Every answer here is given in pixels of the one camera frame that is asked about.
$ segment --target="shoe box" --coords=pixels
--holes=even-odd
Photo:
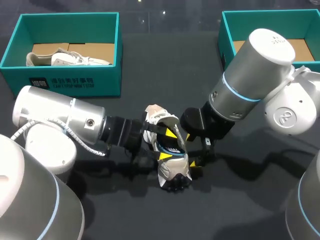
[[[28,53],[58,48],[112,65],[26,66]],[[73,97],[120,96],[122,54],[118,12],[21,14],[0,71],[15,96],[26,85]]]
[[[320,13],[317,9],[223,11],[218,48],[224,69],[255,29],[270,29],[295,50],[296,68],[320,72]]]

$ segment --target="white sneaker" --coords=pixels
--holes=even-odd
[[[112,65],[112,63],[96,59],[89,56],[81,56],[75,51],[70,52],[58,52],[53,54],[51,58],[52,66],[63,66],[63,65]]]
[[[110,62],[92,57],[83,57],[75,51],[58,48],[50,55],[37,55],[30,52],[26,56],[26,66],[77,66],[77,65],[112,65]]]
[[[160,187],[168,191],[183,189],[190,185],[192,178],[189,173],[189,159],[185,142],[179,132],[179,119],[158,105],[149,105],[146,110],[146,121],[167,127],[167,137],[155,132],[144,131],[143,139],[154,151],[161,152],[158,160],[158,179]]]

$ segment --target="white cable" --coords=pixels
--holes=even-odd
[[[55,119],[55,118],[45,118],[45,119],[40,119],[40,120],[32,120],[29,121],[28,123],[26,123],[25,125],[23,125],[21,128],[19,128],[18,131],[16,131],[13,136],[11,137],[11,140],[15,141],[21,134],[23,134],[27,129],[31,128],[33,125],[37,124],[38,122],[42,122],[42,123],[46,123],[46,122],[50,122],[50,123],[54,123],[54,124],[58,124],[60,127],[62,127],[77,143],[79,143],[81,145],[81,147],[83,147],[85,150],[87,150],[88,152],[94,154],[94,155],[98,155],[101,157],[104,157],[106,155],[105,152],[102,151],[97,151],[92,149],[91,147],[89,147],[88,145],[86,145],[72,130],[70,127],[68,127],[63,121],[59,120],[59,119]]]

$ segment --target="dark table surface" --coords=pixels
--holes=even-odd
[[[1,26],[0,54],[20,13],[120,11],[121,97],[85,101],[125,118],[140,118],[149,104],[159,104],[180,117],[186,108],[205,103],[222,74],[217,50],[222,10],[314,8],[304,0],[43,2],[0,1],[0,19],[7,23]],[[10,137],[16,130],[14,98],[3,78],[0,100],[0,133]],[[289,240],[286,200],[320,148],[316,138],[320,122],[300,136],[288,137],[269,129],[263,113],[258,105],[218,141],[219,158],[179,193],[161,190],[156,172],[129,177],[129,159],[121,148],[113,149],[110,160],[78,149],[82,157],[70,186],[85,211],[83,239]]]

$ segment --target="shoe insole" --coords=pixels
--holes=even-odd
[[[185,151],[179,146],[178,138],[175,135],[174,131],[166,126],[163,122],[159,122],[157,125],[167,128],[165,135],[156,135],[156,144],[159,151],[176,156],[184,155]]]

